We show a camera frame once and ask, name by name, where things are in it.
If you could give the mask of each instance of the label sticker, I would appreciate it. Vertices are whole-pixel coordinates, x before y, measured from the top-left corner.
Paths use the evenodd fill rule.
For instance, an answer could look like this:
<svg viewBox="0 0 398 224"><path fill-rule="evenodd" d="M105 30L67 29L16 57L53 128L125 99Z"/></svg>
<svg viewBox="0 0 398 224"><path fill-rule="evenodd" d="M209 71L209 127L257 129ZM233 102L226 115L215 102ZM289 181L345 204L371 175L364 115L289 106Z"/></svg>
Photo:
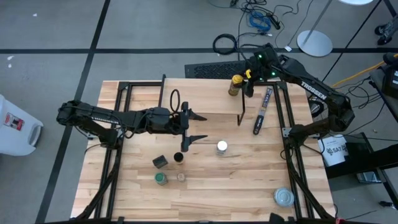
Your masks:
<svg viewBox="0 0 398 224"><path fill-rule="evenodd" d="M24 126L25 121L18 118L17 116L14 116L10 113L7 113L6 115L6 120L4 121L4 124L6 126L9 126L10 128L14 128L18 131L20 131L22 129L22 127Z"/></svg>

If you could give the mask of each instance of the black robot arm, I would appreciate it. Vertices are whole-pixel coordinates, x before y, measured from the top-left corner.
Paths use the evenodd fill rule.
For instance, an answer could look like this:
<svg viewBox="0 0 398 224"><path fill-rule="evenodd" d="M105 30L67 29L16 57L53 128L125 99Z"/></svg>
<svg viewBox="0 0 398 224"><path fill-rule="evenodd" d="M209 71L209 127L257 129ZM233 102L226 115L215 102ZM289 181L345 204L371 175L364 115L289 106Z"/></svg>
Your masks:
<svg viewBox="0 0 398 224"><path fill-rule="evenodd" d="M57 121L62 125L76 126L92 135L98 136L101 146L117 149L121 137L131 138L134 134L182 135L181 151L187 152L188 146L195 140L207 136L187 137L189 119L205 121L206 118L188 109L188 102L182 103L182 110L171 113L167 108L155 107L140 111L119 112L91 106L73 100L62 104L58 109ZM118 124L116 129L104 128L95 121Z"/></svg>
<svg viewBox="0 0 398 224"><path fill-rule="evenodd" d="M253 95L254 82L279 77L282 81L300 85L328 105L327 118L306 126L296 124L292 127L289 138L293 138L298 146L312 134L324 136L329 131L344 131L354 119L351 103L346 95L310 75L296 59L278 56L271 44L266 44L264 50L254 53L246 61L246 68L250 69L250 77L243 89L248 97Z"/></svg>

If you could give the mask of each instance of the round container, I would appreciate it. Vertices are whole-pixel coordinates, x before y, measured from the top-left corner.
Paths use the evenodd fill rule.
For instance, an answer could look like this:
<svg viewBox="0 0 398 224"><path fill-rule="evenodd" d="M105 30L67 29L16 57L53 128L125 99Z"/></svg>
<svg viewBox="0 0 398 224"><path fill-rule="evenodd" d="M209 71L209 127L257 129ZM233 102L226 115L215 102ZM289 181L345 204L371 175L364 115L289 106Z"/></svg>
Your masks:
<svg viewBox="0 0 398 224"><path fill-rule="evenodd" d="M289 189L282 187L274 192L274 200L281 207L291 207L294 203L294 195Z"/></svg>
<svg viewBox="0 0 398 224"><path fill-rule="evenodd" d="M160 172L155 174L155 181L157 182L157 184L159 185L165 185L167 184L167 177L166 174Z"/></svg>
<svg viewBox="0 0 398 224"><path fill-rule="evenodd" d="M176 152L174 154L174 160L177 164L182 164L184 162L184 155L181 152Z"/></svg>
<svg viewBox="0 0 398 224"><path fill-rule="evenodd" d="M177 180L179 182L184 182L185 181L185 174L183 174L183 173L177 174Z"/></svg>
<svg viewBox="0 0 398 224"><path fill-rule="evenodd" d="M225 141L219 141L217 143L217 155L224 155L226 152L226 149L228 147L228 144Z"/></svg>

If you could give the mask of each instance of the wooden table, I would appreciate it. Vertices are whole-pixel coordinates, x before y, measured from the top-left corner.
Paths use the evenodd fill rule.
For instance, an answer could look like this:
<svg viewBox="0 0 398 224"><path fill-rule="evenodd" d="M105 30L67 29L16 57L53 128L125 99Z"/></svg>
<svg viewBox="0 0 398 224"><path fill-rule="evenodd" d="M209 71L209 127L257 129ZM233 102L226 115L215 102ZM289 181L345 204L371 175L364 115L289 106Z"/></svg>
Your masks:
<svg viewBox="0 0 398 224"><path fill-rule="evenodd" d="M114 108L118 83L103 82L98 106ZM295 122L312 123L305 91L291 84L288 84L288 90ZM285 218L295 216L293 208L279 207L273 199L273 193L279 187L290 188L286 162L280 158L284 147L274 97L271 97L260 134L252 134L265 92L266 86L255 86L254 96L246 98L246 114L240 126L237 126L236 115L233 114L207 114L208 121L190 121L189 135L207 134L208 137L190 146L182 165L173 160L173 154L180 150L181 136L144 133L125 139L113 220L123 216L126 220L152 221L260 221L268 220L271 212ZM130 110L157 106L159 93L158 86L135 86ZM282 91L280 95L288 126ZM216 143L220 140L228 143L223 157L215 154ZM90 141L88 147L94 144L98 141ZM307 140L306 145L318 149L316 140ZM321 156L305 147L301 148L301 152L310 190L334 215L333 199ZM105 150L100 147L86 153L71 217L81 213L97 192L104 155ZM169 161L167 166L161 168L169 179L168 184L163 186L154 181L154 174L160 170L152 163L160 155ZM179 172L187 177L183 183L177 181ZM306 216L301 190L298 193L303 215ZM108 195L105 195L102 217L107 202Z"/></svg>

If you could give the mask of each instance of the blue cable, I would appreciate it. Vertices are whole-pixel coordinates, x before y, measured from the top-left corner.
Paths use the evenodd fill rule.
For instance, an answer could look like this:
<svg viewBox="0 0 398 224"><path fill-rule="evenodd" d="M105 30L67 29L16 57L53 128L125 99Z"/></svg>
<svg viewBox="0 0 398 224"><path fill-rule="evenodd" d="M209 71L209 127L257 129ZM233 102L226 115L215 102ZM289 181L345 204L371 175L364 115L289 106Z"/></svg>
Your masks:
<svg viewBox="0 0 398 224"><path fill-rule="evenodd" d="M262 32L268 32L271 29L271 20L261 12L253 11L250 13L249 23L251 27L255 27Z"/></svg>

